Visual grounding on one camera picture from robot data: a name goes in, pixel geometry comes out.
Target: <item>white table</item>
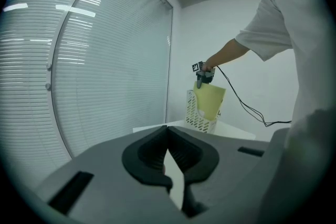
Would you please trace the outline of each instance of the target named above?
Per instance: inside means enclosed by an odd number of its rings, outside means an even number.
[[[133,133],[150,129],[153,127],[158,127],[162,125],[167,126],[179,126],[184,127],[184,121],[174,121],[169,123],[163,123],[153,126],[145,126],[145,127],[136,127],[133,128]],[[231,125],[228,125],[224,122],[217,121],[216,129],[214,135],[220,135],[231,138],[239,138],[239,139],[247,139],[247,140],[255,140],[256,136],[254,134],[245,132],[241,129],[235,128]],[[170,198],[176,204],[178,209],[182,208],[183,202],[183,190],[184,190],[184,178],[181,170],[177,166],[175,160],[172,155],[167,151],[167,154],[164,158],[164,166],[166,168],[165,175],[170,177],[173,181],[173,188],[170,191]]]

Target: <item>yellow paper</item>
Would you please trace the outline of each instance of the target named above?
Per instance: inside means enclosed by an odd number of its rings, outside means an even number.
[[[194,93],[197,97],[197,108],[204,112],[203,117],[209,121],[216,119],[222,105],[226,89],[202,83],[200,89],[197,82],[194,85]]]

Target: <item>black slot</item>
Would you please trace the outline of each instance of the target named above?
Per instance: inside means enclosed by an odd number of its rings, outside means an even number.
[[[244,146],[240,147],[238,151],[249,154],[249,155],[253,155],[256,157],[262,157],[263,154],[265,153],[265,151],[256,150],[254,148],[249,148],[249,147],[244,147]]]
[[[78,172],[49,202],[49,205],[66,215],[75,204],[84,189],[93,178],[93,174]]]

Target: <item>metal frame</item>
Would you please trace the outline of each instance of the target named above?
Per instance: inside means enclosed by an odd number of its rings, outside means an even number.
[[[48,99],[48,107],[49,107],[51,122],[53,124],[57,139],[59,140],[61,147],[64,149],[65,154],[67,155],[68,159],[72,159],[73,154],[71,153],[69,145],[67,144],[66,140],[64,139],[64,136],[62,134],[62,130],[59,127],[59,124],[58,124],[57,111],[56,111],[56,108],[54,107],[54,104],[53,104],[52,72],[53,72],[53,69],[54,69],[53,63],[54,63],[54,55],[55,55],[57,40],[59,38],[59,34],[62,30],[63,24],[64,24],[69,12],[70,12],[70,8],[73,7],[75,2],[76,2],[76,0],[72,0],[69,3],[69,5],[68,5],[69,8],[64,11],[60,21],[58,22],[57,28],[55,30],[55,34],[54,34],[54,37],[53,37],[52,42],[51,42],[50,51],[49,51],[49,58],[48,58],[48,62],[47,62],[47,81],[46,81],[47,99]]]
[[[47,61],[47,78],[46,78],[46,90],[47,90],[47,100],[48,100],[48,107],[49,107],[49,112],[50,112],[50,118],[51,118],[51,122],[53,124],[57,139],[60,142],[61,147],[64,149],[65,154],[67,155],[68,159],[71,160],[74,155],[71,152],[68,143],[66,142],[66,139],[64,138],[64,134],[62,133],[62,130],[60,128],[60,125],[58,124],[58,118],[57,118],[57,109],[54,106],[53,103],[53,64],[54,64],[54,56],[55,56],[55,50],[56,50],[56,44],[58,41],[58,38],[61,34],[62,28],[64,26],[65,20],[70,12],[70,9],[73,7],[73,5],[75,4],[77,0],[72,0],[69,5],[68,5],[68,9],[64,11],[57,27],[55,30],[55,34],[54,37],[52,39],[51,42],[51,46],[50,46],[50,50],[49,50],[49,57],[48,57],[48,61]],[[167,1],[167,0],[161,0],[162,2],[164,2],[165,4],[169,5],[171,9],[173,9],[173,6]],[[169,72],[168,72],[168,86],[167,89],[169,88]],[[167,95],[166,95],[166,108],[165,108],[165,117],[164,117],[164,121],[166,121],[166,117],[167,117],[167,102],[168,102],[168,91],[167,91]]]

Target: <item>shirt sleeve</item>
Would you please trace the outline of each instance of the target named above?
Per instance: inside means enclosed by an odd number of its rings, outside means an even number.
[[[254,51],[263,61],[292,48],[283,15],[275,0],[261,0],[257,14],[235,39]]]

